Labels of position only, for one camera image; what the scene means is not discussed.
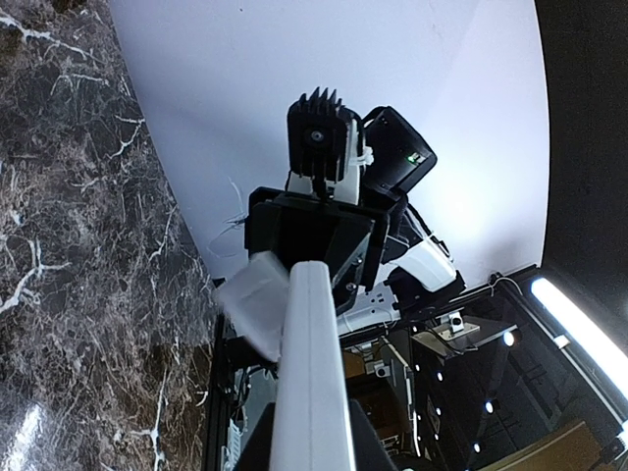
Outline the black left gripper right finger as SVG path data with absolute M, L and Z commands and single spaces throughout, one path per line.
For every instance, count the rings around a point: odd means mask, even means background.
M 348 403 L 355 466 L 357 471 L 394 471 L 376 430 L 356 399 Z

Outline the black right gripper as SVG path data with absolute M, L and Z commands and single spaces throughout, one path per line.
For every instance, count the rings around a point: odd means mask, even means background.
M 389 227 L 379 209 L 261 186 L 249 195 L 244 247 L 249 256 L 272 252 L 286 270 L 325 263 L 335 307 L 350 309 L 358 289 L 375 284 Z

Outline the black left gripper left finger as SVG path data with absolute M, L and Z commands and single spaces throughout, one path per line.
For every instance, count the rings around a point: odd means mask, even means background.
M 235 471 L 268 471 L 274 428 L 275 402 L 269 402 L 235 466 Z

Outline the white remote control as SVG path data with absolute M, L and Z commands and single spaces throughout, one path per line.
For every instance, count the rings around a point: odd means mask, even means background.
M 289 274 L 269 468 L 356 468 L 330 274 L 320 261 Z

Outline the white battery cover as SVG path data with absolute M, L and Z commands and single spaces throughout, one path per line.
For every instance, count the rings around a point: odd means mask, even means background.
M 288 272 L 271 251 L 254 254 L 248 264 L 217 290 L 217 300 L 235 332 L 266 360 L 281 355 L 288 308 Z

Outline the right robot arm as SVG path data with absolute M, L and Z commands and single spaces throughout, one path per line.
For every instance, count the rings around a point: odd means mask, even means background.
M 304 95 L 288 109 L 288 156 L 285 186 L 249 196 L 244 246 L 285 268 L 324 262 L 341 334 L 423 320 L 464 291 L 408 197 L 437 156 L 394 108 L 360 116 L 326 91 Z

